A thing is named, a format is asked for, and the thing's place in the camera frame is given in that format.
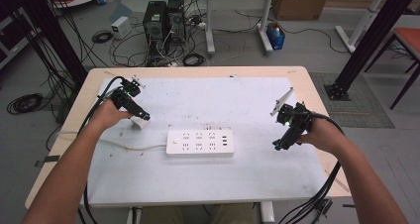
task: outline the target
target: person's right hand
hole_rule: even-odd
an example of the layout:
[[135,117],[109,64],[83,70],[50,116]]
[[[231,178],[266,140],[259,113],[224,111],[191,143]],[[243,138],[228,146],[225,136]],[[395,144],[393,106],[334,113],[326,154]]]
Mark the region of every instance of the person's right hand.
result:
[[107,98],[98,106],[89,123],[105,131],[117,124],[121,119],[131,118],[132,116],[133,114],[129,112],[119,111],[112,100]]
[[325,119],[315,118],[312,120],[311,131],[300,136],[298,142],[312,144],[319,150],[335,155],[349,140],[334,124]]

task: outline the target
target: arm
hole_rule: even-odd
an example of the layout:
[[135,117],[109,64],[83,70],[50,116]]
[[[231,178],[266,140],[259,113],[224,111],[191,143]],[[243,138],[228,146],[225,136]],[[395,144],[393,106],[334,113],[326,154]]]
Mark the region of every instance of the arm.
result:
[[111,100],[105,100],[52,169],[23,223],[75,223],[99,137],[107,128],[131,116],[118,111]]
[[363,152],[333,124],[314,119],[312,131],[299,139],[334,155],[343,167],[360,223],[408,223]]

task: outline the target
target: power outlet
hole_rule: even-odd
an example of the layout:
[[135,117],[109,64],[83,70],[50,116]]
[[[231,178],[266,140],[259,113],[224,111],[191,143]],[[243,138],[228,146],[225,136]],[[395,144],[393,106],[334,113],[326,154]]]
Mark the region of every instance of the power outlet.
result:
[[169,131],[166,153],[170,158],[232,157],[234,155],[232,130]]

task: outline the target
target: cardboard box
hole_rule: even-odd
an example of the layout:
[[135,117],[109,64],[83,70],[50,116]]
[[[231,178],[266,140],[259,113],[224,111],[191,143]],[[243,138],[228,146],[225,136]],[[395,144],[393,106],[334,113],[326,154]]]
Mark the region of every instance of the cardboard box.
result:
[[[280,36],[275,35],[275,29],[279,28]],[[281,50],[283,48],[284,39],[286,35],[277,23],[269,23],[266,27],[266,35],[268,36],[269,42],[274,50]]]
[[272,0],[276,19],[318,20],[327,0]]

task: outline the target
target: handheld controller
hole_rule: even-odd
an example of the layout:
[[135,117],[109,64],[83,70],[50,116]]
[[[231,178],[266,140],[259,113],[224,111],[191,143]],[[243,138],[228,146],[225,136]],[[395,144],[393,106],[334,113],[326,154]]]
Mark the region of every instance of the handheld controller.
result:
[[288,150],[296,143],[300,135],[304,131],[310,131],[312,122],[312,113],[306,109],[305,104],[296,103],[293,108],[288,104],[283,104],[277,114],[276,122],[282,125],[287,124],[289,129],[284,133],[281,139],[278,139],[272,144],[278,151],[281,149]]
[[114,102],[115,107],[120,109],[124,107],[127,111],[136,117],[140,117],[146,121],[151,119],[151,115],[147,113],[141,106],[139,106],[132,97],[136,97],[140,94],[140,84],[135,77],[132,81],[123,79],[121,82],[123,85],[120,88],[115,89],[109,95],[109,98]]

